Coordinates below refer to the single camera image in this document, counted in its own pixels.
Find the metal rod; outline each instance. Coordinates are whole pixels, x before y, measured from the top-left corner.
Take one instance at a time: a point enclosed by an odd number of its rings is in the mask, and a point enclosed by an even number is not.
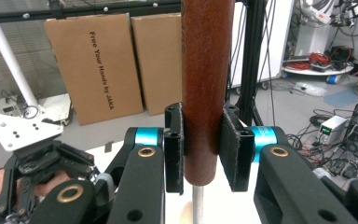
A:
[[[7,63],[7,67],[9,68],[11,75],[14,77],[17,85],[19,86],[21,94],[24,97],[25,101],[27,102],[27,105],[38,106],[37,101],[34,98],[34,94],[32,93],[32,90],[28,85],[28,82],[25,79],[23,72],[21,71],[19,63],[17,62],[16,57],[14,56],[13,51],[11,50],[11,47],[7,42],[7,39],[4,35],[4,32],[1,29],[1,26],[0,26],[0,51],[3,58],[5,59],[5,62]]]
[[[203,187],[193,186],[193,224],[203,223]]]

